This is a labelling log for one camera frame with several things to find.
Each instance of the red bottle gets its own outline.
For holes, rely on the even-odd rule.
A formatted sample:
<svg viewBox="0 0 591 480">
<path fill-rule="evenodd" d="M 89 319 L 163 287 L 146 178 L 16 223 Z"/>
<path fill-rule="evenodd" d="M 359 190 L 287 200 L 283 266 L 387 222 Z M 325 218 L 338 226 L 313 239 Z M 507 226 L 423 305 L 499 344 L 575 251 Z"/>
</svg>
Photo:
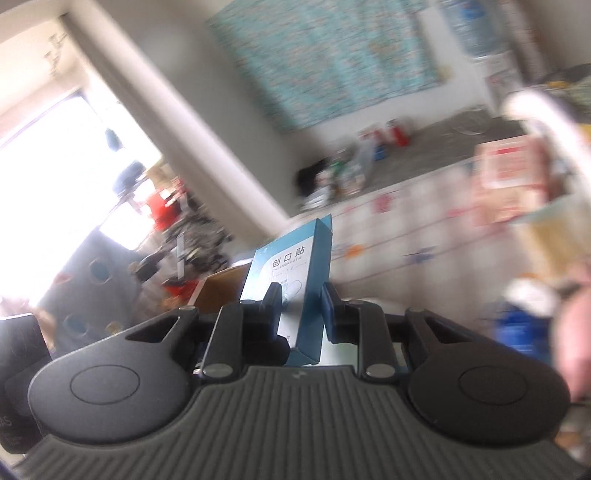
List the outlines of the red bottle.
<svg viewBox="0 0 591 480">
<path fill-rule="evenodd" d="M 400 121 L 390 120 L 387 125 L 390 136 L 397 146 L 407 147 L 410 144 L 410 138 Z"/>
</svg>

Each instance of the curtain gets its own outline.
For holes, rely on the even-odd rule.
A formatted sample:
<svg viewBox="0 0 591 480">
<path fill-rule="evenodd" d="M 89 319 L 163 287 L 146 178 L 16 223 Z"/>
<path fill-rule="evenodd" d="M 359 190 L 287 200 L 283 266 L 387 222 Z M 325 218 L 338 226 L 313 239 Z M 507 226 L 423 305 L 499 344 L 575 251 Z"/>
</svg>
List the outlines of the curtain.
<svg viewBox="0 0 591 480">
<path fill-rule="evenodd" d="M 235 0 L 209 21 L 284 131 L 435 86 L 423 0 Z"/>
</svg>

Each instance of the blue box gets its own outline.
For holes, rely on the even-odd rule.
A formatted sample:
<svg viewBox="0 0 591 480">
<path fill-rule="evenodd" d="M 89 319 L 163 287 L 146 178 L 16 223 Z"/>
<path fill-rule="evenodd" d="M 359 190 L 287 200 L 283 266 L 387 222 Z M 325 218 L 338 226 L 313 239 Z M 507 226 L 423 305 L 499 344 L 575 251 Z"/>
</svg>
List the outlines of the blue box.
<svg viewBox="0 0 591 480">
<path fill-rule="evenodd" d="M 256 251 L 241 300 L 262 300 L 269 284 L 283 288 L 277 333 L 291 347 L 287 365 L 320 360 L 324 321 L 320 290 L 329 280 L 332 217 L 313 220 Z"/>
</svg>

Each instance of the brown cardboard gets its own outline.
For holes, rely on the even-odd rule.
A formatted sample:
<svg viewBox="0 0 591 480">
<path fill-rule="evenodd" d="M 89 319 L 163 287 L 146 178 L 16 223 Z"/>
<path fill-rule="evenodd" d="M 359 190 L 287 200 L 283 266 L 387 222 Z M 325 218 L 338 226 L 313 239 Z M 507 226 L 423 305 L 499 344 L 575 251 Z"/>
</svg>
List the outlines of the brown cardboard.
<svg viewBox="0 0 591 480">
<path fill-rule="evenodd" d="M 251 264 L 238 265 L 209 275 L 199 283 L 189 300 L 200 313 L 217 313 L 226 304 L 240 299 Z"/>
</svg>

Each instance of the black plastic mount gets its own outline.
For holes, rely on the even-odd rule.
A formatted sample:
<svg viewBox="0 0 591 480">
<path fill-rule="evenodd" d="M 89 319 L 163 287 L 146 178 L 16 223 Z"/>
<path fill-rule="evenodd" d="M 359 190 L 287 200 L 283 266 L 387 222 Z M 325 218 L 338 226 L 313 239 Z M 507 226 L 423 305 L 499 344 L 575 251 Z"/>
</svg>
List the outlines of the black plastic mount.
<svg viewBox="0 0 591 480">
<path fill-rule="evenodd" d="M 329 341 L 359 345 L 359 378 L 398 383 L 405 375 L 391 342 L 405 346 L 408 400 L 449 437 L 499 447 L 552 438 L 570 405 L 552 368 L 432 312 L 384 315 L 377 305 L 342 301 L 331 284 L 322 303 Z"/>
<path fill-rule="evenodd" d="M 61 357 L 31 383 L 33 414 L 45 432 L 72 442 L 113 444 L 154 432 L 196 388 L 234 380 L 245 364 L 287 361 L 289 344 L 277 335 L 281 300 L 273 283 L 262 301 L 229 303 L 217 316 L 181 307 Z"/>
<path fill-rule="evenodd" d="M 331 284 L 320 300 L 328 340 L 358 345 L 357 381 L 396 388 L 446 437 L 524 445 L 551 438 L 568 409 L 566 385 L 550 367 L 432 312 L 384 314 L 373 303 L 341 300 Z M 285 364 L 281 302 L 281 286 L 271 284 L 263 301 L 229 303 L 217 316 L 182 307 L 66 355 L 31 384 L 35 418 L 46 432 L 88 445 L 153 433 L 208 385 L 241 379 L 249 365 Z M 403 346 L 404 368 L 393 342 Z"/>
</svg>

